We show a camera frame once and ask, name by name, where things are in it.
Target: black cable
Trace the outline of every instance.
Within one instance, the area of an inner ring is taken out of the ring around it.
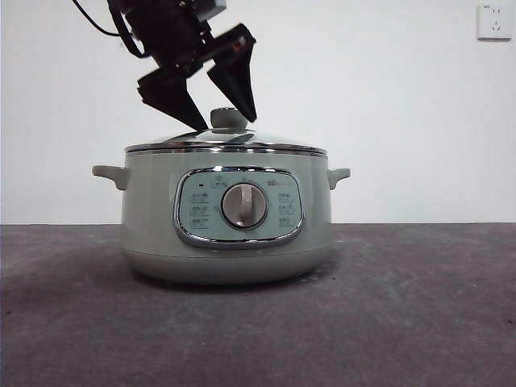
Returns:
[[[90,18],[90,16],[88,14],[86,14],[86,11],[84,10],[84,8],[82,8],[81,4],[79,4],[77,2],[77,0],[72,0],[73,4],[76,5],[76,7],[79,9],[79,11],[84,15],[85,18],[88,19],[88,21],[95,27],[97,28],[102,34],[106,34],[106,35],[109,35],[109,36],[120,36],[120,34],[115,34],[114,32],[109,32],[109,31],[106,31],[104,28],[100,27],[98,24],[96,24],[94,22],[94,20],[92,18]]]

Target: electric hot pot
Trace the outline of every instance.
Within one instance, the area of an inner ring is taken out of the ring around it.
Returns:
[[[247,130],[231,108],[213,129],[126,148],[95,165],[123,191],[122,250],[152,277],[242,284],[294,277],[327,256],[330,189],[350,176],[323,149]]]

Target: control knob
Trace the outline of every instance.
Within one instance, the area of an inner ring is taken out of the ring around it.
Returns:
[[[267,213],[267,198],[253,184],[233,185],[223,196],[223,214],[227,221],[238,228],[254,227]]]

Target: lid knob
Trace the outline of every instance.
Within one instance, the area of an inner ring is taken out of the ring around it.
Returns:
[[[221,107],[214,109],[210,114],[211,125],[214,129],[245,129],[248,121],[245,117],[234,107]]]

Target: electrical outlet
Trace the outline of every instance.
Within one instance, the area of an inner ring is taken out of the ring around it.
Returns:
[[[478,6],[478,39],[509,40],[513,37],[514,7],[511,4]]]

